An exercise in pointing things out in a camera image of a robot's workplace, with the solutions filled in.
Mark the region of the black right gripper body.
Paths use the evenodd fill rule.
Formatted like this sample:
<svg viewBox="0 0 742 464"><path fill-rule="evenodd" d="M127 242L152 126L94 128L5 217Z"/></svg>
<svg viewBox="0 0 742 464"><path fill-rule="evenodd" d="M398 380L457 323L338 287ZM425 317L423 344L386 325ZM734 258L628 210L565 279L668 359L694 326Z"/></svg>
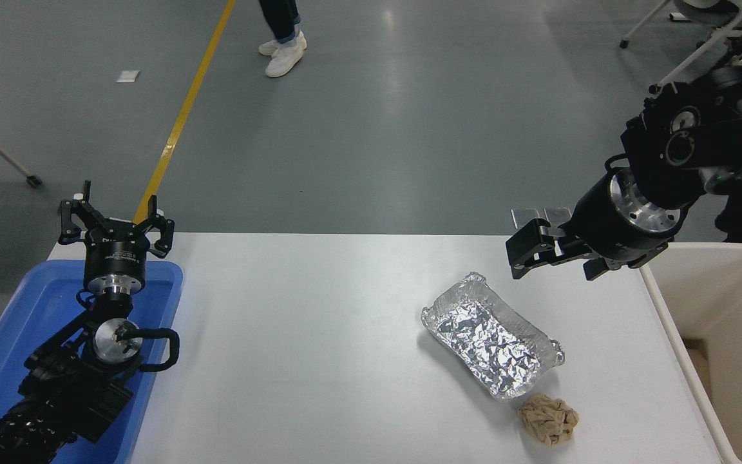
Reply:
<svg viewBox="0 0 742 464"><path fill-rule="evenodd" d="M672 211L648 200L633 174L605 174L577 202L566 229L597 255L640 267L667 247Z"/></svg>

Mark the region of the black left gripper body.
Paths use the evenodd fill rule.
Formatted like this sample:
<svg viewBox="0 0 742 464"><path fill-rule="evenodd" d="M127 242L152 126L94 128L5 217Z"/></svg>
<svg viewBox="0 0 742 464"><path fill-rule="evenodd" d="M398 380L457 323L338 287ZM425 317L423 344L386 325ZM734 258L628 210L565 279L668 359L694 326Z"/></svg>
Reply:
<svg viewBox="0 0 742 464"><path fill-rule="evenodd" d="M89 229L85 234L85 279L106 275L124 275L136 279L146 277L147 252L150 241L136 235L126 224Z"/></svg>

